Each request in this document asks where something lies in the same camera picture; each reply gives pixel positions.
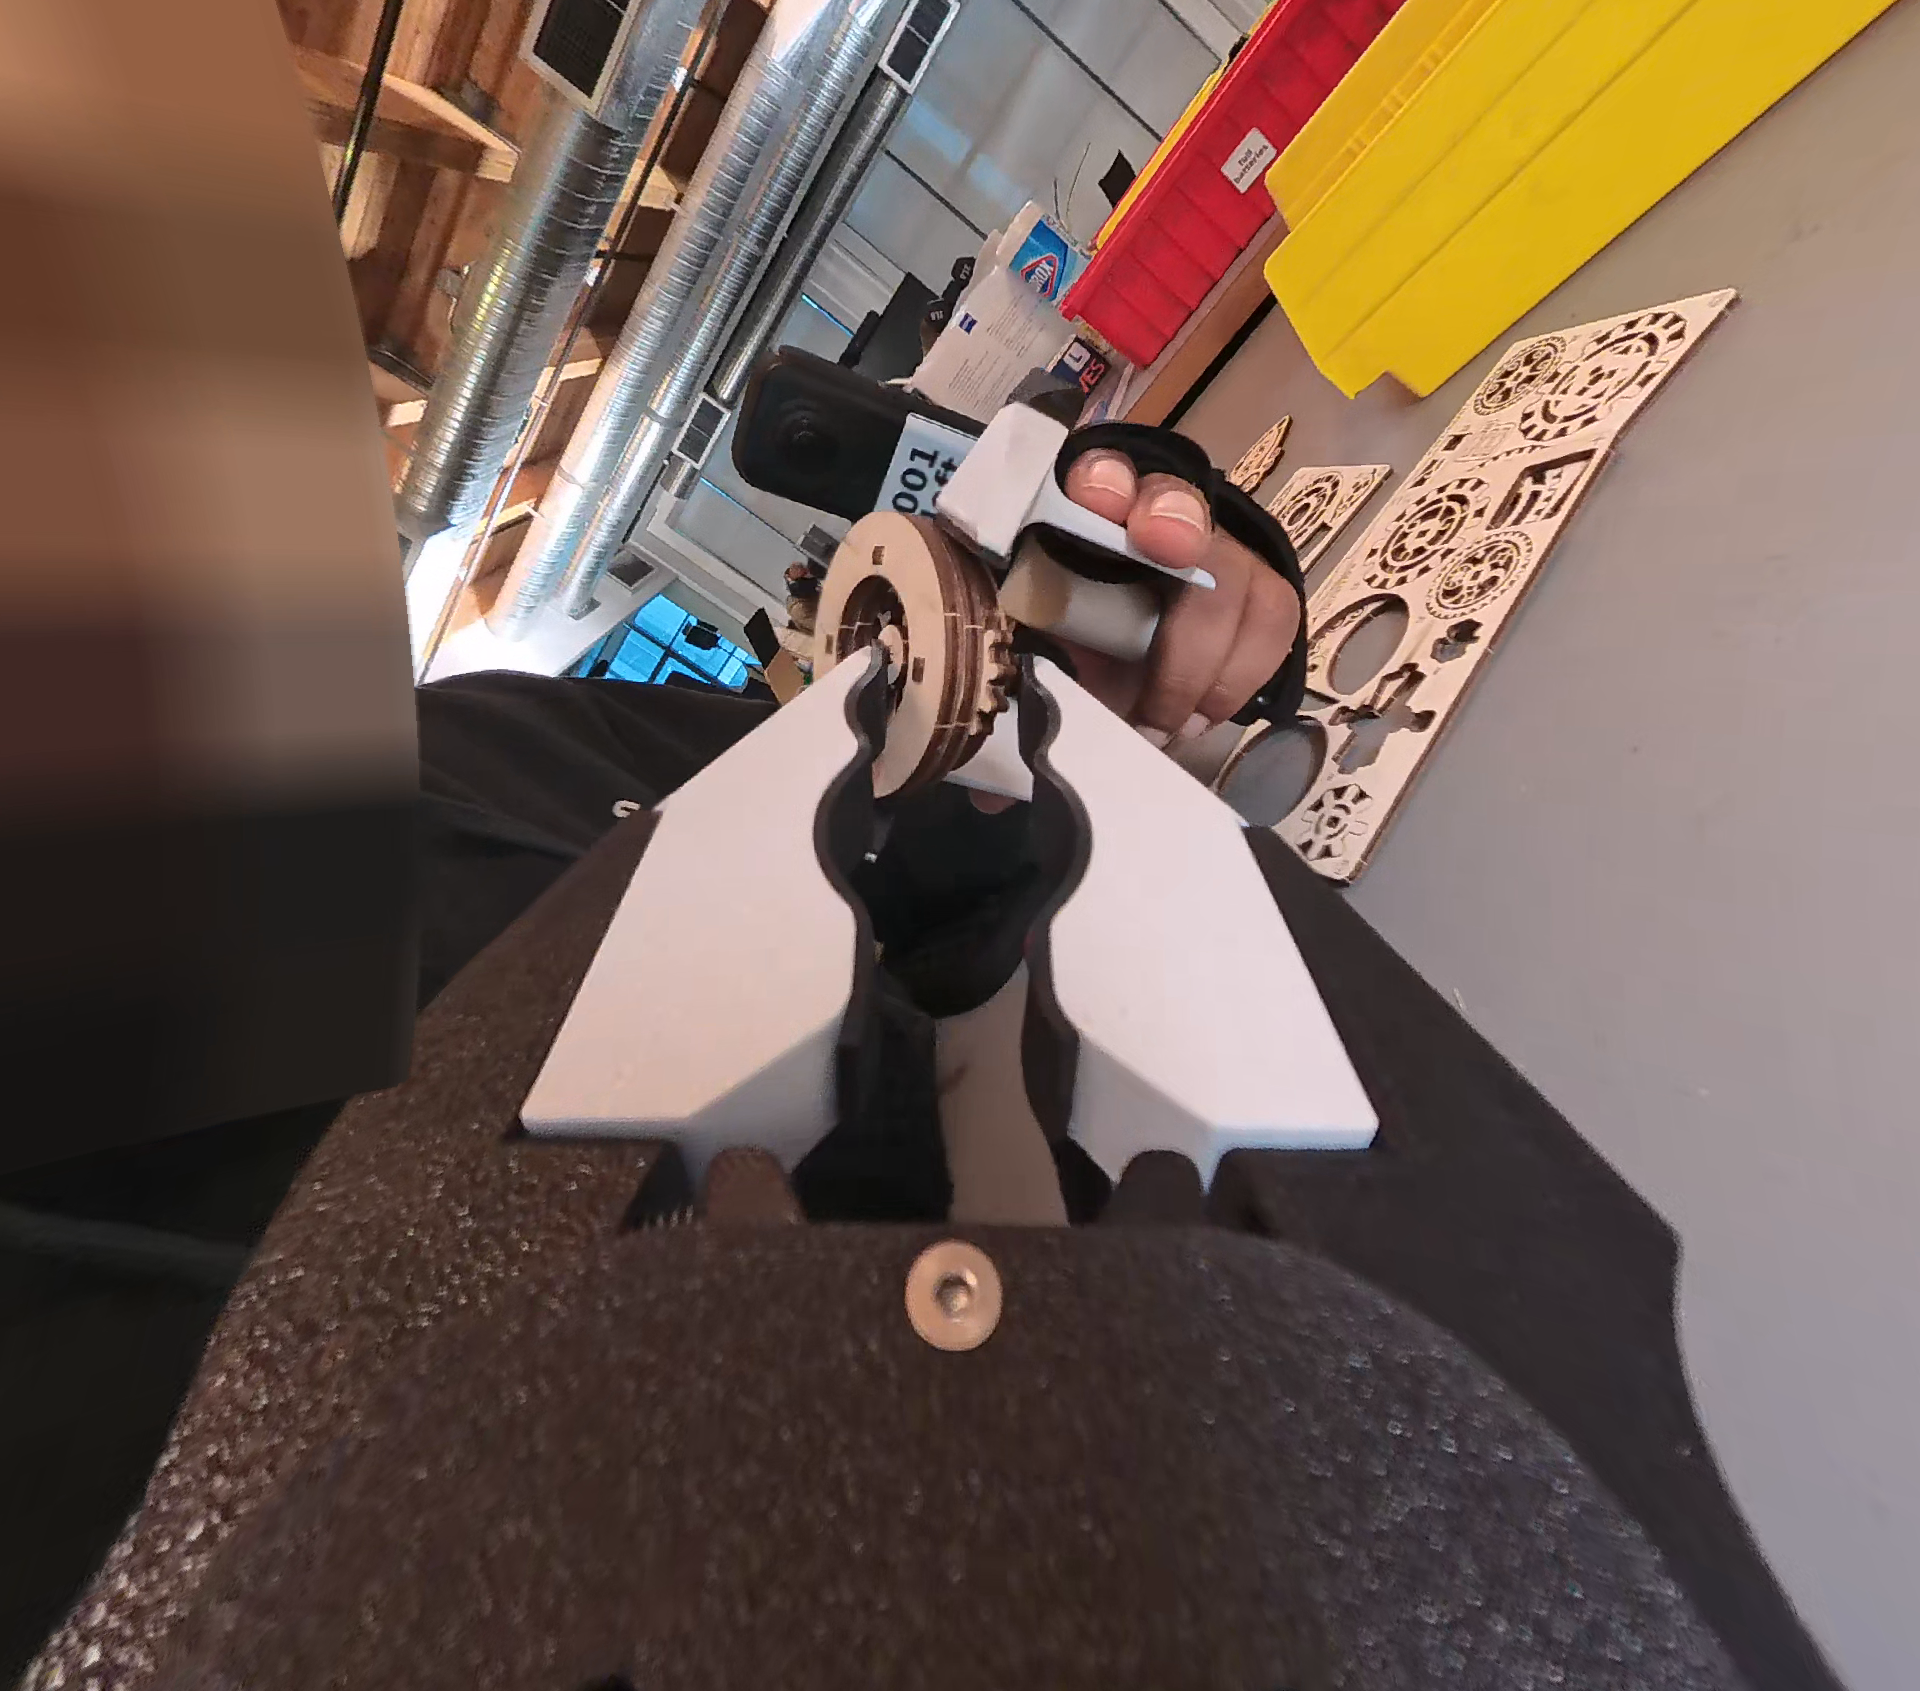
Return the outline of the white wipes canister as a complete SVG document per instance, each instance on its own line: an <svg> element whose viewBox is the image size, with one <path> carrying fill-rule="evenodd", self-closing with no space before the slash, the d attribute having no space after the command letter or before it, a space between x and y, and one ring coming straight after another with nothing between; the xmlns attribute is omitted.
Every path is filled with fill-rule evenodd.
<svg viewBox="0 0 1920 1691"><path fill-rule="evenodd" d="M960 317L1002 355L1023 353L1045 365L1073 333L1063 309L1067 289L1090 257L1067 227L1040 199L1028 199L1016 215L984 237Z"/></svg>

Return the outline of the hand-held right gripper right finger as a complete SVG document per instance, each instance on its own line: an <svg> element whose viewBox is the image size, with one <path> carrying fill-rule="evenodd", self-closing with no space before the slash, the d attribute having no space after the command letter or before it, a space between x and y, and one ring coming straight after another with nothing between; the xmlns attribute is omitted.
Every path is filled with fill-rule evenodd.
<svg viewBox="0 0 1920 1691"><path fill-rule="evenodd" d="M1364 1150L1380 1116L1252 833L1059 667L1019 671L1019 753L1057 873L1025 949L1069 1043L1063 1130L1110 1176L1173 1152Z"/></svg>

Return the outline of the small plywood parts sheet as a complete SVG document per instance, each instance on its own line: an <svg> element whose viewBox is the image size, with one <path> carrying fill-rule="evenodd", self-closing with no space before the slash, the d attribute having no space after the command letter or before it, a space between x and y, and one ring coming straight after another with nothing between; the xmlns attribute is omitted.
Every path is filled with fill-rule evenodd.
<svg viewBox="0 0 1920 1691"><path fill-rule="evenodd" d="M1313 567L1389 475L1388 463L1334 463L1300 467L1280 485L1263 509L1281 525L1302 573Z"/></svg>

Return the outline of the white paper box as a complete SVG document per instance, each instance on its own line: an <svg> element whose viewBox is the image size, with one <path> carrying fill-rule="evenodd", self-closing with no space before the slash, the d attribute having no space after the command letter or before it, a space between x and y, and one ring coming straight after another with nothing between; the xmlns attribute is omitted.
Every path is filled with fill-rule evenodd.
<svg viewBox="0 0 1920 1691"><path fill-rule="evenodd" d="M905 383L935 409L982 425L1016 399L1022 379L1066 353L1069 333L1067 319L1028 285L979 285Z"/></svg>

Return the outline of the red plastic bin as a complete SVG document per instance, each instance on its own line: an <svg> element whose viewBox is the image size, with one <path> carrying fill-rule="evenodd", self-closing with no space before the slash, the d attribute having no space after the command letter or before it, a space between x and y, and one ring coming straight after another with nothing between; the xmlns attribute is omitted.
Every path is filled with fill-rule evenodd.
<svg viewBox="0 0 1920 1691"><path fill-rule="evenodd" d="M1405 0L1274 0L1116 207L1059 311L1145 365L1278 215L1281 151Z"/></svg>

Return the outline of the person's left hand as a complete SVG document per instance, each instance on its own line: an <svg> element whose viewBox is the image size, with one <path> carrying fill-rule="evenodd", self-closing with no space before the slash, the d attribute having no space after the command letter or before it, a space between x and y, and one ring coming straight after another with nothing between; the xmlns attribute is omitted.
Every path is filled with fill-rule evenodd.
<svg viewBox="0 0 1920 1691"><path fill-rule="evenodd" d="M1292 713L1303 695L1303 579L1283 529L1177 431L1099 423L1071 431L1056 467L1063 495L1122 525L1167 567L1199 567L1212 587L1164 601L1149 649L1120 659L1066 649L1071 675L1159 747L1201 737L1263 703Z"/></svg>

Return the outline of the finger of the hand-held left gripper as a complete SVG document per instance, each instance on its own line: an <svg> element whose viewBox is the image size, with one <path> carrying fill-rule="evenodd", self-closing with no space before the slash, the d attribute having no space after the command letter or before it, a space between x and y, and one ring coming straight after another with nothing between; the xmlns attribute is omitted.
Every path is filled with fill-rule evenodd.
<svg viewBox="0 0 1920 1691"><path fill-rule="evenodd" d="M1012 561L1031 529L1077 531L1056 479L1067 427L1037 407L999 407L935 497L935 525L982 561Z"/></svg>
<svg viewBox="0 0 1920 1691"><path fill-rule="evenodd" d="M979 747L944 781L965 791L976 809L1012 809L1033 799L1033 771L1028 765L1018 727L991 727Z"/></svg>

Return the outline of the round wooden gear model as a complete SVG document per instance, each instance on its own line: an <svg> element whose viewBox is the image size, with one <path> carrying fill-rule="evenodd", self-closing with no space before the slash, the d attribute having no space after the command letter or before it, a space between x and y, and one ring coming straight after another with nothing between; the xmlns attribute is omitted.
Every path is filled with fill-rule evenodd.
<svg viewBox="0 0 1920 1691"><path fill-rule="evenodd" d="M874 511L842 537L814 615L814 673L875 649L875 801L913 795L985 745L1016 687L1014 623L989 567L929 517Z"/></svg>

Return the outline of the silver ventilation duct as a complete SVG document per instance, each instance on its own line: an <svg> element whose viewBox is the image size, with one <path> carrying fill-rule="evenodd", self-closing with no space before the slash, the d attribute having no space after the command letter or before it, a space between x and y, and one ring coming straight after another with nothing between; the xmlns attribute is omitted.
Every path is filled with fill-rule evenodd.
<svg viewBox="0 0 1920 1691"><path fill-rule="evenodd" d="M899 0L776 0L488 611L505 643L582 617Z"/></svg>
<svg viewBox="0 0 1920 1691"><path fill-rule="evenodd" d="M410 543L467 525L488 503L705 7L707 0L640 1L599 115L533 73L538 119L517 145L488 245L467 263L396 483L396 525Z"/></svg>

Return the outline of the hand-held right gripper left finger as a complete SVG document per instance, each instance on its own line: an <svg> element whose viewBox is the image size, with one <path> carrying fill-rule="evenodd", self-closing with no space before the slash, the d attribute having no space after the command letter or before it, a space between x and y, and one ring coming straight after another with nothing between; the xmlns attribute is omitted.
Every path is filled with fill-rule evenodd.
<svg viewBox="0 0 1920 1691"><path fill-rule="evenodd" d="M861 647L665 795L517 1110L539 1138L724 1150L786 1166L838 1116L838 1060L872 981L850 869L874 823L885 655Z"/></svg>

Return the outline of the large plywood parts sheet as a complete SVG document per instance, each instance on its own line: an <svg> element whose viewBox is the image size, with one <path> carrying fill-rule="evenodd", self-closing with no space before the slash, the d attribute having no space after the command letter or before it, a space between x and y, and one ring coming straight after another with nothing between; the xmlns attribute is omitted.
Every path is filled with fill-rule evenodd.
<svg viewBox="0 0 1920 1691"><path fill-rule="evenodd" d="M1267 827L1356 883L1631 421L1736 287L1508 345L1308 599L1292 723L1316 763Z"/></svg>

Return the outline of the yellow plastic bin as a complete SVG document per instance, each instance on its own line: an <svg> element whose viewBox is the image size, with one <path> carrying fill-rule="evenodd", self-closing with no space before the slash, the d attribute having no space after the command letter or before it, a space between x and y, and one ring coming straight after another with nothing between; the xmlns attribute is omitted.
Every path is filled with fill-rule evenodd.
<svg viewBox="0 0 1920 1691"><path fill-rule="evenodd" d="M1430 393L1893 1L1405 0L1265 173L1265 285Z"/></svg>

